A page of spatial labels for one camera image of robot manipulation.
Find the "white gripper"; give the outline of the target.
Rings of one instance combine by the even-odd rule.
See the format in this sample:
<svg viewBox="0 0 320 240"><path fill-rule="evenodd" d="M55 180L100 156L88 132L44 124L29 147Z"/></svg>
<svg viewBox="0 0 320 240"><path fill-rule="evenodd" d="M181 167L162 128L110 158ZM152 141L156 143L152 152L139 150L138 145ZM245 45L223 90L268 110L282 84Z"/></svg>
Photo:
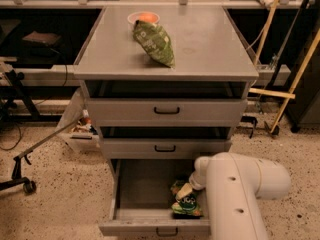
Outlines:
<svg viewBox="0 0 320 240"><path fill-rule="evenodd" d="M202 190L206 187L207 167L210 158L208 156L198 157L194 162L194 171L189 177L189 183L185 183L177 192L176 199L181 200L195 190Z"/></svg>

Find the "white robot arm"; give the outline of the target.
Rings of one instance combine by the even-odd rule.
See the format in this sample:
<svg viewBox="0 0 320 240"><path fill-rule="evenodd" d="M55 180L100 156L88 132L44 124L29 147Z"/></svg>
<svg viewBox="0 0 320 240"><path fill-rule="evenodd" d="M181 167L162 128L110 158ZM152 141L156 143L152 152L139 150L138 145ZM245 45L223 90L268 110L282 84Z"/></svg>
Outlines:
<svg viewBox="0 0 320 240"><path fill-rule="evenodd" d="M268 240L259 199L286 196L291 186L287 169L275 162L223 152L201 156L175 198L205 190L213 240Z"/></svg>

